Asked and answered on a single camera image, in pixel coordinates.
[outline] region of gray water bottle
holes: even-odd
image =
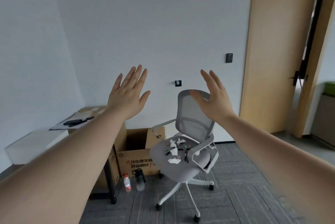
[[[144,191],[145,187],[145,178],[143,175],[143,170],[141,168],[135,169],[132,171],[133,175],[135,175],[136,179],[136,188],[139,192]]]

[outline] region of chair backrest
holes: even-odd
[[[200,90],[196,91],[205,100],[209,100],[209,93]],[[201,143],[211,135],[213,126],[214,121],[202,112],[198,103],[191,96],[190,90],[181,91],[178,94],[176,129]]]

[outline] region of door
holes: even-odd
[[[240,116],[273,133],[285,129],[314,0],[251,0]]]

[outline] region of office chair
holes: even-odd
[[[204,99],[209,100],[210,94],[199,90],[196,91],[199,92]],[[205,116],[199,105],[190,95],[190,90],[184,90],[178,94],[177,118],[154,126],[152,128],[153,134],[156,135],[155,130],[157,128],[174,121],[176,122],[176,129],[179,132],[171,138],[166,140],[162,139],[162,142],[158,143],[150,150],[152,161],[160,169],[160,172],[171,180],[177,182],[177,185],[165,197],[158,201],[156,209],[160,211],[162,209],[162,204],[171,197],[182,184],[185,184],[190,200],[196,210],[193,220],[199,223],[200,212],[194,203],[188,184],[209,185],[209,189],[214,190],[213,181],[193,179],[193,177],[200,171],[204,171],[208,174],[219,156],[212,134],[214,121]],[[177,157],[171,153],[168,154],[168,152],[173,149],[170,147],[170,140],[174,140],[177,143],[178,138],[181,140],[184,139],[186,142],[177,146],[177,148],[181,149],[184,148],[184,145],[190,145],[190,150],[178,150],[178,155],[180,156],[181,161],[178,164],[169,163],[168,159]]]

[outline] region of chair armrest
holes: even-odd
[[[187,152],[187,159],[191,159],[195,164],[197,164],[199,166],[199,164],[197,162],[195,162],[193,160],[193,157],[194,157],[194,154],[197,152],[197,151],[200,151],[204,148],[206,148],[207,146],[209,146],[210,144],[212,144],[214,142],[214,135],[211,134],[209,136],[209,138],[207,140],[205,140],[204,142],[200,143],[199,145],[193,147],[192,149],[190,149],[188,152]],[[215,148],[216,150],[216,154],[214,156],[214,158],[211,160],[210,164],[208,165],[208,167],[206,169],[203,169],[202,167],[200,167],[204,172],[206,172],[207,174],[209,173],[209,171],[211,170],[211,168],[214,166],[218,156],[219,156],[219,153],[217,151],[217,149]]]
[[[151,130],[152,130],[152,133],[153,133],[157,138],[160,138],[161,140],[164,140],[160,135],[157,135],[157,134],[156,134],[156,129],[157,129],[157,128],[160,128],[160,127],[163,127],[163,126],[165,126],[165,125],[168,125],[168,124],[174,122],[175,120],[176,120],[176,119],[173,119],[173,120],[164,122],[164,123],[162,123],[162,124],[153,126],[152,129],[151,129]]]

